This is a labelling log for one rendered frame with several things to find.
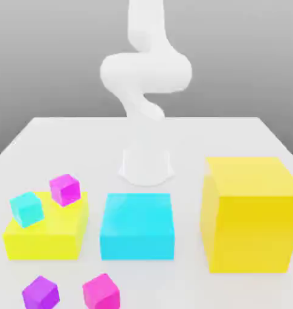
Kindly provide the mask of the small magenta cube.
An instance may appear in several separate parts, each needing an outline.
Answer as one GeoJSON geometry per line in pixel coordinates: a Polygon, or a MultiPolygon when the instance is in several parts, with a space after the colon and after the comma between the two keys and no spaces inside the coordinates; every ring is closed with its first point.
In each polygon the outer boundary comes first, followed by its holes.
{"type": "Polygon", "coordinates": [[[66,207],[81,198],[80,183],[70,174],[63,174],[49,181],[52,199],[66,207]]]}

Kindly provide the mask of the small cyan cube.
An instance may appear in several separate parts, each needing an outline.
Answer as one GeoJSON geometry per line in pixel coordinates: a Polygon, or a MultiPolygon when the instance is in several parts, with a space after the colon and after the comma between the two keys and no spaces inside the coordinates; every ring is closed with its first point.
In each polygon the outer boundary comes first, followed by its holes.
{"type": "Polygon", "coordinates": [[[41,199],[29,191],[10,199],[14,219],[22,228],[27,228],[44,219],[41,199]]]}

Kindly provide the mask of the small pink cube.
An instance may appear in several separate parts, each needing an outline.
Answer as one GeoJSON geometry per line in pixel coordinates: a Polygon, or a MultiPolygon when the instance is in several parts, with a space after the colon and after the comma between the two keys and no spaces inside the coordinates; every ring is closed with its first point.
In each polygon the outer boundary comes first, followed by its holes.
{"type": "Polygon", "coordinates": [[[120,290],[107,273],[103,273],[82,286],[88,309],[120,309],[120,290]]]}

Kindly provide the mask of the small purple cube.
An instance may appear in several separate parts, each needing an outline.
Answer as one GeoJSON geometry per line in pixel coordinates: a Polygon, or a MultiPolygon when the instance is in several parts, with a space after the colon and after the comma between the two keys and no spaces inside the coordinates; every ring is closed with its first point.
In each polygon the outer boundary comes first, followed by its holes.
{"type": "Polygon", "coordinates": [[[26,286],[22,297],[26,309],[53,309],[60,302],[57,284],[43,276],[26,286]]]}

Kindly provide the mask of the large cyan box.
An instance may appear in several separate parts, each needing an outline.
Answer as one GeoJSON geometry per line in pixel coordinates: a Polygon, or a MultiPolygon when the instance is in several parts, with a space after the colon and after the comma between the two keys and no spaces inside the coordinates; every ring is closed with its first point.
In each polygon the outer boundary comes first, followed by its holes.
{"type": "Polygon", "coordinates": [[[100,229],[103,260],[173,260],[169,193],[109,193],[100,229]]]}

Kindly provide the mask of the large lemon yellow box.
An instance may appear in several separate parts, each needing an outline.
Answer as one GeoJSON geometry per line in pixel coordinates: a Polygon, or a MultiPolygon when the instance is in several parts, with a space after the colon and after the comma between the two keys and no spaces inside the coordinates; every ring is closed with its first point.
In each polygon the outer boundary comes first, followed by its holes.
{"type": "Polygon", "coordinates": [[[7,225],[3,240],[10,260],[76,260],[82,248],[89,218],[88,193],[62,207],[48,191],[37,191],[45,218],[27,228],[15,219],[7,225]]]}

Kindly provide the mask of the large golden yellow box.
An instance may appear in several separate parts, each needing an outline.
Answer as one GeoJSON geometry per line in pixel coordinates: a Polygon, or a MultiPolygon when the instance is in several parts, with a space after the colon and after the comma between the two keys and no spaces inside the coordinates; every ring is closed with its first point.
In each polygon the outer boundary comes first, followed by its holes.
{"type": "Polygon", "coordinates": [[[200,229],[211,273],[286,272],[293,175],[276,157],[206,157],[200,229]]]}

